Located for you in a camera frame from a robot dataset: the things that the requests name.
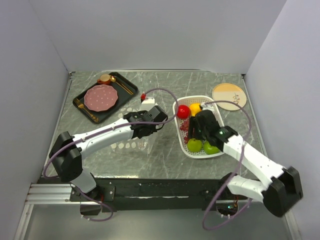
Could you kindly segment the purple grape bunch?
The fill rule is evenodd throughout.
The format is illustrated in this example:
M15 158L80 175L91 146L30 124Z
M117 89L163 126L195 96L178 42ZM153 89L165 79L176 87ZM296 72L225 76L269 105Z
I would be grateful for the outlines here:
M179 127L183 135L183 142L185 144L189 142L189 126L190 126L190 119L187 118L182 122L181 126Z

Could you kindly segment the red apple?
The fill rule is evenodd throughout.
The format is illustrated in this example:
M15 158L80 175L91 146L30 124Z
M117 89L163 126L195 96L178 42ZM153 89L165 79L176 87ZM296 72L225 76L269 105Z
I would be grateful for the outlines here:
M187 106L187 105L184 105L184 104L180 104L178 106L178 110L177 110L177 114L176 116L179 118L179 119L187 119L191 114L191 111L190 111L190 108Z

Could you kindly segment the clear polka dot zip bag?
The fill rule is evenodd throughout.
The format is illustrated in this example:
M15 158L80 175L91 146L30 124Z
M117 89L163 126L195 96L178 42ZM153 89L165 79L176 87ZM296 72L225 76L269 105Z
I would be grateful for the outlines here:
M145 136L142 138L135 137L126 141L123 140L117 143L113 143L110 145L110 147L114 152L119 151L121 149L138 149L142 152L150 154L155 141L156 134L154 133L150 136Z

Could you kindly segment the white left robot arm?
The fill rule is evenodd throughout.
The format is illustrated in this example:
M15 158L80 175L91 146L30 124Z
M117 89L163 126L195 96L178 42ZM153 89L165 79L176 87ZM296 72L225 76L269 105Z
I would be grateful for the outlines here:
M168 115L155 105L148 111L129 112L114 123L90 132L71 135L65 131L56 139L49 159L61 182L72 183L86 200L93 201L100 189L93 175L83 169L82 160L112 144L150 136L167 120Z

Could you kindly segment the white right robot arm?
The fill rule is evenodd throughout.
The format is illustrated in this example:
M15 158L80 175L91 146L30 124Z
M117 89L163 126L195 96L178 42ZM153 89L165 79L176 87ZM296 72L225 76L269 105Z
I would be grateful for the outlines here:
M263 203L271 214L280 218L303 198L297 169L275 163L247 143L233 128L220 126L211 110L198 112L195 125L205 140L236 159L257 177L257 180L247 179L236 172L226 175L224 183L219 186L208 205L208 210L219 196L230 199L236 195Z

